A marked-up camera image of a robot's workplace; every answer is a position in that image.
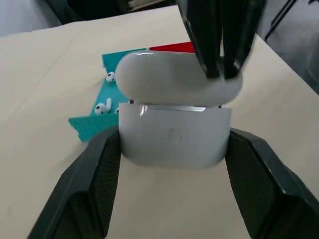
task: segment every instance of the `table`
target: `table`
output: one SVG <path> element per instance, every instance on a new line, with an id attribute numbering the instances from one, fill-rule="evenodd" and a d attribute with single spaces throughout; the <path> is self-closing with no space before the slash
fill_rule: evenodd
<path id="1" fill-rule="evenodd" d="M 86 115 L 101 54 L 188 41 L 177 7 L 0 38 L 0 232 L 26 238 L 84 150 L 67 119 Z M 256 37 L 232 126 L 267 140 L 319 199 L 319 96 Z M 248 239 L 226 164 L 157 169 L 121 161 L 109 239 Z"/>

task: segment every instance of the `airpod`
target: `airpod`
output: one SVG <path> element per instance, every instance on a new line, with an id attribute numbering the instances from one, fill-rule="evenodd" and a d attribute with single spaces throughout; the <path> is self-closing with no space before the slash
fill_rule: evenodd
<path id="1" fill-rule="evenodd" d="M 106 104 L 104 103 L 99 103 L 95 106 L 94 112 L 100 116 L 105 113 L 108 113 L 111 110 L 112 107 L 112 100 L 111 98 L 107 98 Z"/>
<path id="2" fill-rule="evenodd" d="M 114 82 L 115 81 L 115 73 L 112 71 L 112 72 L 109 72 L 106 77 L 105 77 L 105 80 L 107 82 Z"/>

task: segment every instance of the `red card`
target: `red card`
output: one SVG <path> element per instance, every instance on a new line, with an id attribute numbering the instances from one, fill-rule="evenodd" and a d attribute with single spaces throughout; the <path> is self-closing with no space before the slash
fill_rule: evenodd
<path id="1" fill-rule="evenodd" d="M 191 44 L 191 42 L 150 47 L 150 51 L 172 51 L 172 52 L 195 53 L 195 49 L 193 48 L 193 45 Z"/>

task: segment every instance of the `white earbud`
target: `white earbud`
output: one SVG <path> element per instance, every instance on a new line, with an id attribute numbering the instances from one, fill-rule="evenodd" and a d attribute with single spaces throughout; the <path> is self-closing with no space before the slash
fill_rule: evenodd
<path id="1" fill-rule="evenodd" d="M 104 103 L 99 103 L 95 106 L 95 113 L 100 116 L 103 115 L 105 113 L 108 113 L 112 108 L 112 100 L 111 98 L 107 98 L 106 100 L 106 104 Z"/>
<path id="2" fill-rule="evenodd" d="M 112 72 L 109 72 L 106 77 L 105 77 L 105 80 L 107 82 L 114 82 L 115 81 L 115 73 L 112 71 Z"/>

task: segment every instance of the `gray floor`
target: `gray floor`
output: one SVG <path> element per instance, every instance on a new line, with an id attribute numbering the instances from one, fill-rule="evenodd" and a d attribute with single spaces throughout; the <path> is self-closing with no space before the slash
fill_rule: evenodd
<path id="1" fill-rule="evenodd" d="M 264 16 L 258 30 L 265 38 L 272 19 L 286 0 L 268 0 Z M 313 57 L 315 48 L 319 48 L 319 2 L 308 5 L 308 0 L 298 0 L 288 14 L 269 37 L 267 44 L 319 94 L 319 75 L 309 73 L 309 65 L 318 65 L 319 54 Z"/>

